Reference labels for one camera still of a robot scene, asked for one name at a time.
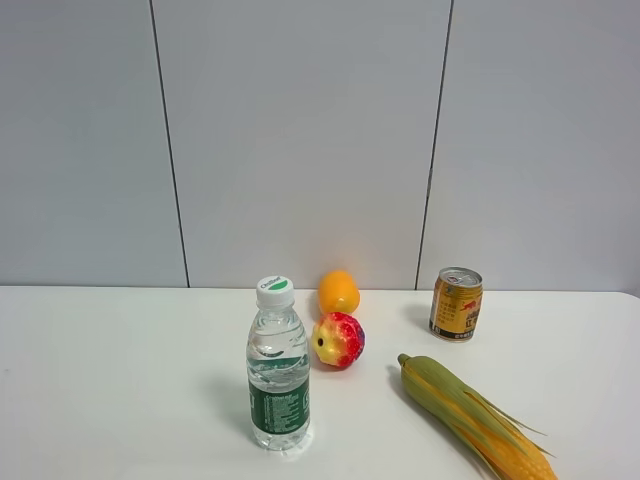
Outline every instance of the corn cob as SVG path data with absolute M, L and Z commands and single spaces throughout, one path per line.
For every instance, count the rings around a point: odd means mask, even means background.
M 504 413 L 432 358 L 401 354 L 398 362 L 407 393 L 444 423 L 497 478 L 557 480 L 541 453 L 548 452 L 525 437 L 518 426 L 531 428 Z

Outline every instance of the table surface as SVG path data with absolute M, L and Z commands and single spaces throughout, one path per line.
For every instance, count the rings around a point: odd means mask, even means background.
M 313 293 L 296 294 L 310 332 Z M 473 479 L 485 474 L 403 392 L 396 357 L 429 355 L 548 434 L 561 479 L 640 471 L 640 299 L 486 292 L 476 336 L 426 330 L 431 292 L 364 291 L 358 362 L 311 371 L 312 428 L 251 439 L 252 290 L 0 288 L 0 478 Z

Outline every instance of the panel seam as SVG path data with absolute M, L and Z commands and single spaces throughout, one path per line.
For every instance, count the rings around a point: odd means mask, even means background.
M 162 78 L 162 66 L 160 64 L 160 48 L 158 47 L 158 32 L 156 28 L 156 15 L 153 9 L 153 0 L 149 0 L 149 12 L 151 14 L 151 26 L 153 29 L 153 43 L 156 49 L 156 63 L 158 65 L 158 78 L 160 80 L 160 93 L 162 96 L 162 110 L 164 112 L 164 126 L 167 134 L 167 147 L 169 149 L 169 162 L 171 163 L 171 179 L 173 182 L 173 195 L 178 216 L 178 229 L 180 230 L 180 245 L 182 247 L 182 261 L 184 264 L 184 276 L 187 281 L 187 288 L 191 287 L 189 281 L 189 266 L 187 264 L 187 251 L 184 246 L 184 232 L 182 230 L 182 215 L 180 213 L 180 200 L 178 198 L 178 184 L 176 182 L 176 169 L 173 162 L 173 147 L 171 145 L 171 133 L 169 131 L 169 116 L 167 114 L 167 98 L 164 93 L 164 80 Z
M 418 290 L 418 281 L 420 279 L 420 263 L 422 261 L 422 252 L 424 247 L 424 234 L 427 225 L 427 209 L 429 207 L 429 195 L 431 193 L 431 180 L 433 178 L 433 163 L 436 155 L 436 145 L 438 141 L 438 127 L 440 126 L 440 108 L 442 106 L 442 91 L 444 90 L 444 77 L 447 70 L 447 56 L 449 55 L 449 38 L 451 36 L 451 22 L 453 19 L 453 4 L 455 0 L 451 0 L 449 7 L 449 22 L 447 24 L 447 37 L 444 43 L 444 54 L 442 58 L 442 73 L 440 74 L 440 91 L 438 92 L 438 106 L 436 108 L 436 122 L 433 130 L 433 143 L 431 145 L 431 163 L 429 165 L 429 177 L 427 178 L 427 193 L 424 201 L 424 213 L 422 217 L 422 233 L 420 236 L 420 248 L 418 250 L 418 266 L 416 268 L 416 283 L 414 290 Z

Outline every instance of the white bottle cap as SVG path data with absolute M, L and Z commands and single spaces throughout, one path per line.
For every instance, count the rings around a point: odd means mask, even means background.
M 293 305 L 293 283 L 282 275 L 273 275 L 258 282 L 258 308 L 278 308 Z

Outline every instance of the plastic bottle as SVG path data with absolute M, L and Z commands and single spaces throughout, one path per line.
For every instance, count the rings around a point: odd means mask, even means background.
M 291 280 L 267 277 L 258 283 L 259 311 L 247 341 L 251 419 L 258 443 L 286 450 L 309 427 L 309 347 L 293 309 Z

